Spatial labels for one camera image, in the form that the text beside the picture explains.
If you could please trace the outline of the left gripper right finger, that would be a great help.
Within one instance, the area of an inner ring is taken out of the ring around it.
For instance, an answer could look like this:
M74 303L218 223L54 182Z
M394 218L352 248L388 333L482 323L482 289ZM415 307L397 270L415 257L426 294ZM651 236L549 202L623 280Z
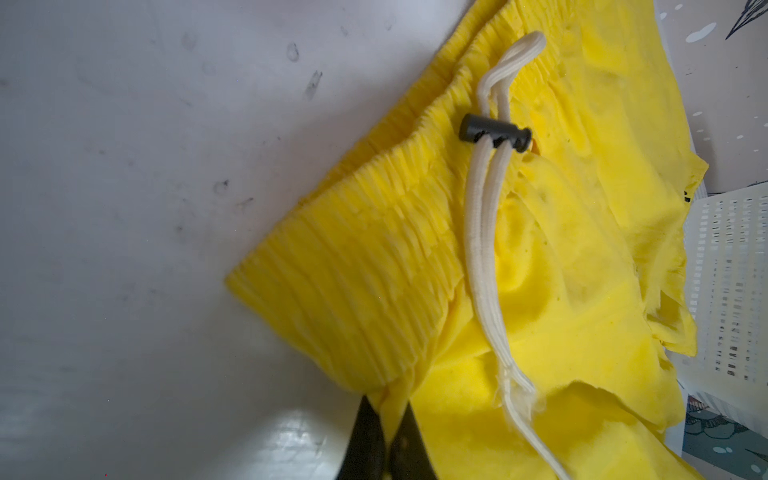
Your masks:
M437 480L411 404L408 404L389 450L393 480Z

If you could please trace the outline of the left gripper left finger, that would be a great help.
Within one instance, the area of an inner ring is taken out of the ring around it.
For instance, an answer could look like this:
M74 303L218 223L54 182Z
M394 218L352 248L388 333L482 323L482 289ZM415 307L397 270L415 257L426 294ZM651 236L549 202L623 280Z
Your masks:
M386 443L380 417L363 396L337 480L382 480L386 467Z

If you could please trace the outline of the yellow shorts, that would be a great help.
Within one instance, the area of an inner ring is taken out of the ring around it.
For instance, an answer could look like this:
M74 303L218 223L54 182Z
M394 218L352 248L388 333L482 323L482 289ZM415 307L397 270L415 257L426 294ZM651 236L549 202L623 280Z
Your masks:
M706 163L650 1L479 1L228 275L437 479L693 479L683 224Z

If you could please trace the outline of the white plastic basket tray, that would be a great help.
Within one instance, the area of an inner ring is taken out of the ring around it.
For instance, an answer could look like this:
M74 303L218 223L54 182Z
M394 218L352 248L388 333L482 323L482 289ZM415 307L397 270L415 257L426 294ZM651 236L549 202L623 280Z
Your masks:
M685 223L686 305L697 353L672 354L682 387L767 433L767 185L695 201Z

